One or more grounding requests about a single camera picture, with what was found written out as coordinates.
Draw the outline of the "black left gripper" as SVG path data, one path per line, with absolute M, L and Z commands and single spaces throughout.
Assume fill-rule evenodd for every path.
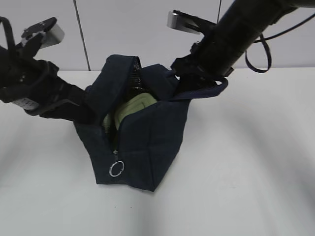
M 95 112 L 87 93 L 58 76 L 49 61 L 6 59 L 0 63 L 0 100 L 21 107 L 30 116 L 92 124 Z

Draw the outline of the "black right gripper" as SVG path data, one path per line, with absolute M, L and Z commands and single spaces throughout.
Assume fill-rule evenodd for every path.
M 193 44 L 190 54 L 176 58 L 171 69 L 179 77 L 176 95 L 209 95 L 217 82 L 201 76 L 228 76 L 233 71 L 234 48 L 224 41 Z

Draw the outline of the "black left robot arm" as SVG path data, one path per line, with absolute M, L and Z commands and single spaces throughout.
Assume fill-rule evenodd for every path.
M 85 101 L 87 93 L 59 77 L 59 67 L 53 62 L 34 58 L 40 49 L 64 39 L 57 18 L 24 29 L 18 44 L 10 21 L 1 17 L 0 22 L 7 43 L 0 49 L 1 101 L 21 107 L 30 116 L 93 123 L 95 112 Z

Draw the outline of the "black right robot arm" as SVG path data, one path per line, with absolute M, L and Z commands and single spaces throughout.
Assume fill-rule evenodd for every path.
M 313 0 L 236 0 L 217 22 L 209 22 L 184 12 L 168 13 L 167 25 L 174 30 L 203 34 L 190 53 L 171 65 L 180 78 L 175 95 L 179 99 L 219 95 L 228 85 L 232 66 L 258 37 L 267 59 L 270 49 L 262 33 L 269 25 L 297 8 L 313 8 Z

